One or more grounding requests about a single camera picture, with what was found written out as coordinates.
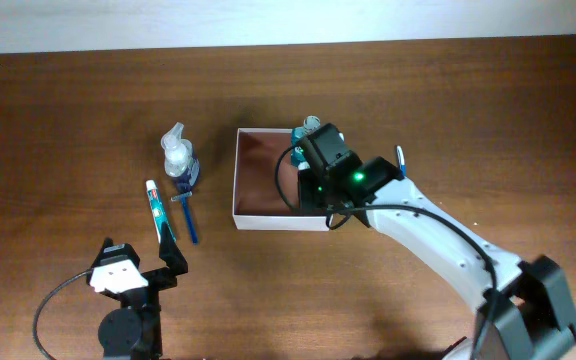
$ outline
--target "table surface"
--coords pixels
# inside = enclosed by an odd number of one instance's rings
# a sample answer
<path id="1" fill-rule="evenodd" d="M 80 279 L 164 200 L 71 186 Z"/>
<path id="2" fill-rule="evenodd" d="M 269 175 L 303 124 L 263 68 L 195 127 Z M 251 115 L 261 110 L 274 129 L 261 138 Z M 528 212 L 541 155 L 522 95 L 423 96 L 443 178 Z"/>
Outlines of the table surface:
<path id="1" fill-rule="evenodd" d="M 159 141 L 176 121 L 202 166 L 202 243 L 170 204 L 190 272 L 161 294 L 167 357 L 395 356 L 471 335 L 459 296 L 356 220 L 235 229 L 236 129 L 311 114 L 364 159 L 402 145 L 431 200 L 524 259 L 553 258 L 576 301 L 576 36 L 0 55 L 0 358 L 39 357 L 36 306 L 105 236 L 161 266 L 144 182 L 173 193 Z M 99 359 L 116 307 L 80 281 L 40 336 L 59 359 Z"/>

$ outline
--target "white box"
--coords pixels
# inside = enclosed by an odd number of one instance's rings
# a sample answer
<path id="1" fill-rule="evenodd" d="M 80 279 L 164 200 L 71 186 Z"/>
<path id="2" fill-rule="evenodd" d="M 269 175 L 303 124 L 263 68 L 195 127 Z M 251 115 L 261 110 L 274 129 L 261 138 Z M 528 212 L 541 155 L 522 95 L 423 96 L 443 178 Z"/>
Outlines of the white box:
<path id="1" fill-rule="evenodd" d="M 270 215 L 270 214 L 241 214 L 237 208 L 237 195 L 239 185 L 240 171 L 240 139 L 243 133 L 268 133 L 268 134 L 286 134 L 287 144 L 290 144 L 291 129 L 263 129 L 263 128 L 240 128 L 237 129 L 237 149 L 235 151 L 235 177 L 232 191 L 232 217 L 235 220 L 235 226 L 239 230 L 302 230 L 302 231 L 328 231 L 325 216 L 289 216 L 289 215 Z M 274 160 L 273 166 L 268 167 L 268 179 L 274 182 Z"/>

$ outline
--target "wooden table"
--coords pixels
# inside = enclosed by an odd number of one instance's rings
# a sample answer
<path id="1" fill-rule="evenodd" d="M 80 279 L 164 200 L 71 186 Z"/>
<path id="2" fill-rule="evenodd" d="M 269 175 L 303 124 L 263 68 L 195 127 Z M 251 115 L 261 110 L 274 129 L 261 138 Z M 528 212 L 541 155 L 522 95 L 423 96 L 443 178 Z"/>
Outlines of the wooden table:
<path id="1" fill-rule="evenodd" d="M 162 293 L 173 359 L 349 359 L 443 349 L 472 332 L 457 294 L 353 220 L 334 233 L 237 231 L 238 127 L 335 123 L 435 203 L 525 259 L 546 253 L 576 301 L 576 36 L 0 55 L 0 359 L 37 359 L 41 298 L 105 236 L 162 264 L 144 182 L 186 125 L 202 165 L 202 243 L 170 206 L 190 273 Z M 83 281 L 40 321 L 59 359 L 99 359 L 117 303 Z M 576 348 L 568 359 L 576 359 Z"/>

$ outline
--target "white wall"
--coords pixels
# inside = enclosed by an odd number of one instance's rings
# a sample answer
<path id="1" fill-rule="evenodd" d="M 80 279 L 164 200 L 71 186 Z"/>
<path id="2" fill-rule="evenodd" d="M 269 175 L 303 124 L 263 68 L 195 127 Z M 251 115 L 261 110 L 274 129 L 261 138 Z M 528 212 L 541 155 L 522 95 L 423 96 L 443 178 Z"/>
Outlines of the white wall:
<path id="1" fill-rule="evenodd" d="M 576 0 L 0 0 L 0 53 L 576 33 Z"/>

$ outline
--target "wire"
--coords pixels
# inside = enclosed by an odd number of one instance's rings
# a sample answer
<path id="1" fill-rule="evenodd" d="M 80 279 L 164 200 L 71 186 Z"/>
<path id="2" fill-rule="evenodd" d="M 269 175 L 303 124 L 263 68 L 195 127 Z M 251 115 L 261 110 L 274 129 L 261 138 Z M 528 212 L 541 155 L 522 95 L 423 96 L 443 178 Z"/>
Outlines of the wire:
<path id="1" fill-rule="evenodd" d="M 281 190 L 281 186 L 279 185 L 279 165 L 281 165 L 281 161 L 284 158 L 284 156 L 286 156 L 286 154 L 288 154 L 295 147 L 296 147 L 296 145 L 289 147 L 279 157 L 279 160 L 277 161 L 277 166 L 275 167 L 275 185 L 277 186 L 277 191 L 279 192 L 279 196 L 281 196 L 281 198 L 284 200 L 286 205 L 292 211 L 304 214 L 307 212 L 304 211 L 303 209 L 296 208 L 294 205 L 292 205 L 288 201 L 288 199 L 286 198 L 286 195 Z M 479 328 L 479 331 L 477 332 L 477 334 L 475 334 L 475 337 L 473 339 L 473 348 L 472 348 L 472 352 L 470 354 L 470 360 L 474 360 L 476 358 L 477 354 L 479 353 L 479 351 L 481 350 L 481 346 L 483 345 L 483 339 L 485 339 L 486 333 L 488 332 L 488 329 L 490 328 L 490 323 L 492 322 L 492 315 L 495 313 L 495 310 L 497 307 L 497 297 L 498 297 L 498 294 L 496 292 L 496 290 L 497 290 L 497 273 L 495 271 L 495 265 L 494 265 L 493 259 L 484 251 L 484 249 L 481 248 L 481 246 L 479 246 L 479 244 L 477 244 L 477 242 L 475 240 L 473 240 L 470 236 L 468 236 L 468 234 L 466 234 L 458 226 L 456 226 L 455 224 L 453 224 L 452 222 L 450 222 L 449 220 L 447 220 L 446 218 L 444 218 L 438 214 L 435 214 L 431 211 L 428 211 L 428 210 L 422 209 L 422 208 L 418 208 L 415 206 L 399 205 L 399 204 L 366 205 L 366 206 L 358 206 L 358 207 L 344 207 L 344 208 L 328 209 L 328 210 L 325 210 L 323 214 L 326 215 L 326 225 L 330 228 L 330 230 L 335 230 L 335 229 L 340 228 L 342 225 L 344 225 L 346 223 L 346 221 L 348 221 L 348 219 L 350 218 L 350 216 L 352 214 L 354 214 L 356 212 L 373 211 L 373 210 L 405 210 L 405 211 L 410 211 L 410 212 L 414 213 L 415 216 L 419 216 L 419 214 L 423 214 L 425 216 L 428 216 L 429 218 L 432 218 L 432 219 L 440 222 L 441 224 L 445 225 L 447 228 L 454 231 L 457 235 L 459 235 L 462 239 L 464 239 L 466 241 L 466 243 L 468 243 L 468 245 L 470 245 L 470 247 L 472 247 L 473 250 L 475 250 L 475 252 L 477 254 L 479 254 L 481 259 L 484 261 L 484 270 L 486 270 L 490 274 L 493 291 L 491 292 L 491 295 L 490 295 L 491 299 L 490 299 L 490 303 L 488 306 L 487 314 L 486 314 L 485 319 L 484 319 L 484 323 Z M 334 214 L 346 215 L 346 217 L 343 220 L 341 220 L 338 224 L 335 224 L 334 226 L 331 227 L 329 225 L 329 221 L 330 221 L 329 217 L 334 215 Z"/>
<path id="2" fill-rule="evenodd" d="M 86 275 L 92 274 L 92 269 L 88 269 L 86 271 L 80 272 L 79 274 L 71 277 L 70 279 L 61 283 L 61 285 L 57 286 L 53 291 L 51 291 L 46 297 L 41 301 L 37 311 L 35 312 L 35 318 L 32 322 L 32 337 L 35 340 L 35 345 L 37 345 L 37 349 L 39 352 L 49 360 L 56 360 L 50 353 L 41 345 L 41 341 L 39 341 L 39 334 L 37 333 L 37 323 L 39 323 L 39 315 L 41 315 L 41 311 L 44 309 L 44 306 L 48 303 L 48 301 L 55 296 L 61 289 L 65 288 L 66 286 L 70 285 L 71 283 L 75 282 L 77 279 L 84 277 Z"/>

